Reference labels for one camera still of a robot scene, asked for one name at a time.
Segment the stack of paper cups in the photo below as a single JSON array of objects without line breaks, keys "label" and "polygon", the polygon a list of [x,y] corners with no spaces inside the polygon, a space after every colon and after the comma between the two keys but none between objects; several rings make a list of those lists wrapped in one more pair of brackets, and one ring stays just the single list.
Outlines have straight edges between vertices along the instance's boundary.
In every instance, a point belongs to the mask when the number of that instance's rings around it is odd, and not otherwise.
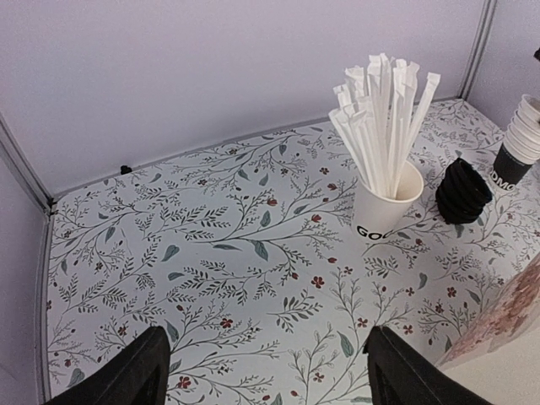
[{"label": "stack of paper cups", "polygon": [[490,173],[492,183],[512,192],[539,161],[539,99],[524,94],[506,129]]}]

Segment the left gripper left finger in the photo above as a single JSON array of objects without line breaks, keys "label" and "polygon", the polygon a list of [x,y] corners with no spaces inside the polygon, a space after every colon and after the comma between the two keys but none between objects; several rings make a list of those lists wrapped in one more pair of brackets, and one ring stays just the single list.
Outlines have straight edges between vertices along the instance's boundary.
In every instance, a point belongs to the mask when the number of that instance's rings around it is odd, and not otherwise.
[{"label": "left gripper left finger", "polygon": [[163,327],[149,327],[88,379],[50,404],[164,404],[170,343]]}]

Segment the white paper bag orange handles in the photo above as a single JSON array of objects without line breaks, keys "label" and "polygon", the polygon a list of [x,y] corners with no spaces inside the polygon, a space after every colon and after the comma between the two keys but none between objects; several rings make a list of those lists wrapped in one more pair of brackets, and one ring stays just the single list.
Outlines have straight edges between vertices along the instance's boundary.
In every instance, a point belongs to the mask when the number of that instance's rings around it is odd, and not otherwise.
[{"label": "white paper bag orange handles", "polygon": [[539,257],[506,282],[436,367],[493,404],[539,403]]}]

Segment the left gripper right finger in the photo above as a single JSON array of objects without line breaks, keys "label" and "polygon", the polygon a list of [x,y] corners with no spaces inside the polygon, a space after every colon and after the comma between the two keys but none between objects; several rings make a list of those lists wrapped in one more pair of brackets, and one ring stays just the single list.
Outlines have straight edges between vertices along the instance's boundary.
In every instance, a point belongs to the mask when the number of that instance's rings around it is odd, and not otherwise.
[{"label": "left gripper right finger", "polygon": [[486,404],[437,370],[389,327],[375,326],[364,343],[374,404]]}]

